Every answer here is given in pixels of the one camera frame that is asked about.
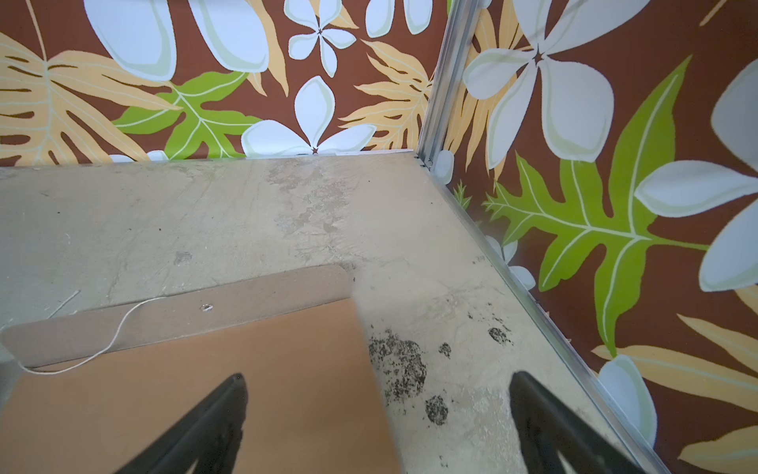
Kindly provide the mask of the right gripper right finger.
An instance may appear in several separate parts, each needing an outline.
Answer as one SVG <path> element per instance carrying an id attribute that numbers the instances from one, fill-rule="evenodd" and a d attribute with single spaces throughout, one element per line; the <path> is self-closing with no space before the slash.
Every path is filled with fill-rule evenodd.
<path id="1" fill-rule="evenodd" d="M 530 473 L 640 473 L 620 450 L 526 371 L 509 385 L 510 410 Z"/>

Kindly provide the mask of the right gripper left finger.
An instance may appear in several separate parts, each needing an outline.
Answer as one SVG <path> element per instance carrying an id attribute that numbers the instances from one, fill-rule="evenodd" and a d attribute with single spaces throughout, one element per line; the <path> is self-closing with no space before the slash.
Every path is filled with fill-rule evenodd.
<path id="1" fill-rule="evenodd" d="M 120 473 L 231 473 L 243 438 L 248 390 L 235 373 L 219 384 Z"/>

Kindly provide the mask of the brown file bag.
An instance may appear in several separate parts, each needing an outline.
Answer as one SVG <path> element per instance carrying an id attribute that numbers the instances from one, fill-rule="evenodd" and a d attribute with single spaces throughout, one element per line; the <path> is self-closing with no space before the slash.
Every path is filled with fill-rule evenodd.
<path id="1" fill-rule="evenodd" d="M 240 373 L 231 473 L 399 472 L 352 284 L 311 267 L 5 329 L 2 471 L 120 473 Z"/>

